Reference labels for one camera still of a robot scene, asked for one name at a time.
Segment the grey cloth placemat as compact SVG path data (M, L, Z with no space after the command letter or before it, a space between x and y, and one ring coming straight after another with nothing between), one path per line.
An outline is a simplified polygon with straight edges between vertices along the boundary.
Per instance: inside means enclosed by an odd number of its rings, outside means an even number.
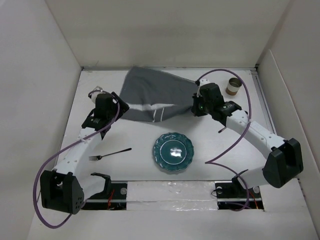
M157 123L191 111L194 81L160 70L132 67L119 97L128 104L123 119Z

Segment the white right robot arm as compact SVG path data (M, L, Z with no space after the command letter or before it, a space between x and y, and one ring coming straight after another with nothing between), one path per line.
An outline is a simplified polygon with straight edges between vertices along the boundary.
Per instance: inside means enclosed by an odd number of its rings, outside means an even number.
M201 79L192 98L194 116L210 115L226 128L243 134L266 159L263 166L232 179L231 191L235 196L243 197L249 189L262 185L279 189L304 170L301 145L296 139L286 140L251 121L238 104L224 100L217 84Z

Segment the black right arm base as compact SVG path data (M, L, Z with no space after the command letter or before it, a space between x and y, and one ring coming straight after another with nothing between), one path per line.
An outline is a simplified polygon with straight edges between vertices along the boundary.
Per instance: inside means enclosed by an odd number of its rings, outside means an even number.
M264 210L260 186L244 189L238 180L217 180L210 194L217 200L218 210Z

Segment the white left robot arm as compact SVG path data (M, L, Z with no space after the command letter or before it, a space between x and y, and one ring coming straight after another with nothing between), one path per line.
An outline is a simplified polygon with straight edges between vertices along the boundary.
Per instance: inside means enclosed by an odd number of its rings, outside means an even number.
M103 141L112 124L129 110L115 92L95 89L89 93L95 107L81 125L78 140L67 150L64 158L39 177L41 203L46 209L77 214L85 200L94 195L107 198L112 193L111 177L93 172L81 175L95 147Z

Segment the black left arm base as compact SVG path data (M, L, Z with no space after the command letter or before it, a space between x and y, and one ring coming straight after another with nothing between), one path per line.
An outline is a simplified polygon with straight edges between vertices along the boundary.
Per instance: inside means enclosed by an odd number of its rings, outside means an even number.
M127 209L128 183L112 181L107 174L94 172L83 185L82 210L122 211Z

